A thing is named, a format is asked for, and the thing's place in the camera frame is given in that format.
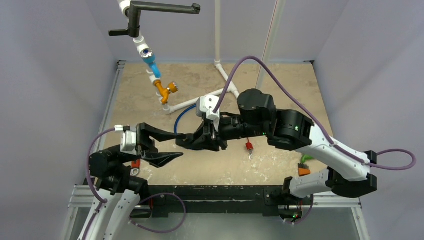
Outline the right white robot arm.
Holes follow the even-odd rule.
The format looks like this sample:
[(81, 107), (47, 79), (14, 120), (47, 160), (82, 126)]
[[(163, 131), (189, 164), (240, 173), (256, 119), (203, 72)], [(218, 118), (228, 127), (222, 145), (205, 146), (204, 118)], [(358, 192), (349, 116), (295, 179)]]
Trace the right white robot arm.
[(287, 177), (280, 196), (288, 204), (309, 195), (332, 192), (345, 198), (358, 198), (378, 188), (377, 177), (370, 172), (376, 161), (373, 151), (360, 152), (332, 138), (326, 138), (319, 126), (303, 113), (277, 109), (271, 95), (248, 89), (237, 98), (239, 114), (221, 113), (214, 121), (216, 96), (203, 96), (196, 113), (202, 118), (191, 134), (179, 134), (176, 144), (194, 151), (225, 150), (230, 140), (262, 137), (280, 150), (295, 151), (324, 163), (326, 169), (300, 177)]

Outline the blue cable lock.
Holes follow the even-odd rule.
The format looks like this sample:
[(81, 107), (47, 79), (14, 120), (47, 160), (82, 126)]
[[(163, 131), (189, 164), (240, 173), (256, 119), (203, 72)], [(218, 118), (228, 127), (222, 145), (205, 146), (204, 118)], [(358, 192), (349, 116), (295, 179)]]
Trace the blue cable lock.
[(174, 132), (174, 134), (177, 134), (178, 133), (178, 124), (179, 124), (181, 118), (186, 113), (188, 113), (189, 111), (191, 111), (191, 110), (193, 110), (195, 108), (196, 108), (196, 104), (193, 104), (193, 105), (189, 106), (188, 108), (186, 108), (182, 113), (179, 114), (179, 116), (176, 118), (176, 120), (174, 122), (174, 125), (173, 125), (173, 132)]

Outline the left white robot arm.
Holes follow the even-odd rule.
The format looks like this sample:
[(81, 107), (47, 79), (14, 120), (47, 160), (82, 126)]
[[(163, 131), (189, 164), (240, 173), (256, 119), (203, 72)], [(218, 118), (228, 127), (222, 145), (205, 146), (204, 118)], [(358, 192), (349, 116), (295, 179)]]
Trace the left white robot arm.
[(88, 152), (86, 160), (86, 179), (93, 193), (89, 216), (78, 236), (80, 240), (116, 240), (124, 226), (132, 224), (140, 229), (154, 232), (131, 219), (137, 205), (153, 205), (154, 198), (166, 193), (151, 194), (146, 179), (133, 176), (128, 162), (144, 160), (150, 165), (161, 168), (172, 160), (183, 156), (181, 152), (160, 153), (155, 141), (183, 139), (176, 134), (155, 128), (146, 123), (136, 127), (115, 125), (96, 136), (115, 132), (120, 134), (120, 143), (97, 152)]

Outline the small silver key pair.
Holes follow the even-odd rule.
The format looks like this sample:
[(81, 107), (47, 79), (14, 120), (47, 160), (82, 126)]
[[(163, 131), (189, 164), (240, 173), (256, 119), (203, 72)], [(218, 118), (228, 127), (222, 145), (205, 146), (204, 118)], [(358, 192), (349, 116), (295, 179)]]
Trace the small silver key pair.
[(250, 149), (250, 150), (248, 151), (248, 157), (249, 157), (249, 160), (251, 161), (251, 160), (252, 160), (252, 158), (253, 158), (253, 150), (252, 150), (252, 149)]

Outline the red cable padlock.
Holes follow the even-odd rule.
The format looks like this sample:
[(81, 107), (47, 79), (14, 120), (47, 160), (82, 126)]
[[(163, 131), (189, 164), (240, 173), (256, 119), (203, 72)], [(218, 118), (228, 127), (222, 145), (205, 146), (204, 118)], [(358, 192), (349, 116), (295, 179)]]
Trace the red cable padlock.
[(247, 138), (247, 142), (245, 144), (247, 151), (252, 152), (254, 150), (254, 147), (252, 145), (252, 143), (250, 142), (250, 139)]

